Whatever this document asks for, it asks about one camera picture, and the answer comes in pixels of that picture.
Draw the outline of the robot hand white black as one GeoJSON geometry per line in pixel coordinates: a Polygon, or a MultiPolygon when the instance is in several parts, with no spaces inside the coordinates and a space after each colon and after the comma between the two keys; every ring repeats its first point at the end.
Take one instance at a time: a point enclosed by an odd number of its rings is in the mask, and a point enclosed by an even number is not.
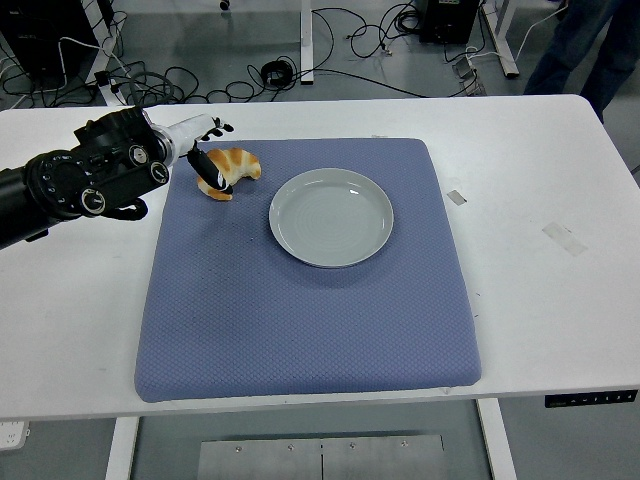
{"type": "Polygon", "coordinates": [[[164,146],[164,163],[171,166],[180,157],[186,157],[195,172],[214,190],[231,194],[233,188],[223,173],[214,165],[207,154],[198,147],[200,140],[208,140],[210,135],[220,137],[234,128],[218,117],[201,114],[166,127],[163,132],[156,128],[157,137],[164,146]]]}

